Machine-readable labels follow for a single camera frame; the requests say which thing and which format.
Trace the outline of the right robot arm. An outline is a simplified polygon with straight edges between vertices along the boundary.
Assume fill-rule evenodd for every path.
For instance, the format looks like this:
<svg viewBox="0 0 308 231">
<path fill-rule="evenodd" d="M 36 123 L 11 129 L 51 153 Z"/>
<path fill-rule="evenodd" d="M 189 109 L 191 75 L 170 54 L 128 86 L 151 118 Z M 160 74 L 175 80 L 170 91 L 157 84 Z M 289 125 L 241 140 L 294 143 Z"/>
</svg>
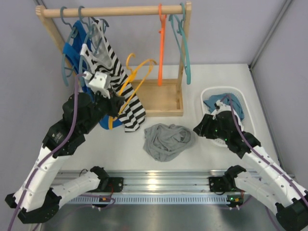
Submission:
<svg viewBox="0 0 308 231">
<path fill-rule="evenodd" d="M 227 189 L 252 195 L 274 213 L 286 231 L 301 231 L 308 226 L 307 189 L 272 160 L 254 135 L 242 129 L 232 111 L 205 114 L 193 131 L 200 137 L 224 140 L 228 149 L 261 177 L 257 180 L 245 168 L 232 166 L 224 174 Z"/>
</svg>

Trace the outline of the grey tank top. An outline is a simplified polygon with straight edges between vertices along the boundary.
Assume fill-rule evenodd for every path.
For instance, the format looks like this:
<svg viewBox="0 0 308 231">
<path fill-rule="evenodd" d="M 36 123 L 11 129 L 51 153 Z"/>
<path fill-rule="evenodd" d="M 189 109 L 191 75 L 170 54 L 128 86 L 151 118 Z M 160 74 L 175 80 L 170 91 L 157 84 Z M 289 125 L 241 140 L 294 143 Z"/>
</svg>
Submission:
<svg viewBox="0 0 308 231">
<path fill-rule="evenodd" d="M 144 151 L 158 162 L 169 162 L 194 146 L 196 135 L 184 126 L 155 124 L 144 130 Z"/>
</svg>

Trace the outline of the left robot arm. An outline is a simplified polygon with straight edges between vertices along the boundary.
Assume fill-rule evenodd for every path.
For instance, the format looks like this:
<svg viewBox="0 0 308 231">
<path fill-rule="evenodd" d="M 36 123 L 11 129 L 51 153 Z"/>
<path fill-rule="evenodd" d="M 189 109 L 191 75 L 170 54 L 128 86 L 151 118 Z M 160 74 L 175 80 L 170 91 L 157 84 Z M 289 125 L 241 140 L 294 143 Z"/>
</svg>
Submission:
<svg viewBox="0 0 308 231">
<path fill-rule="evenodd" d="M 26 181 L 16 193 L 5 198 L 9 207 L 20 210 L 18 218 L 23 224 L 45 223 L 73 198 L 107 189 L 109 175 L 98 166 L 63 185 L 51 184 L 62 165 L 85 142 L 85 135 L 105 115 L 117 115 L 124 100 L 116 94 L 107 98 L 97 92 L 92 101 L 88 94 L 80 92 L 63 104 L 63 117 L 49 128 Z"/>
</svg>

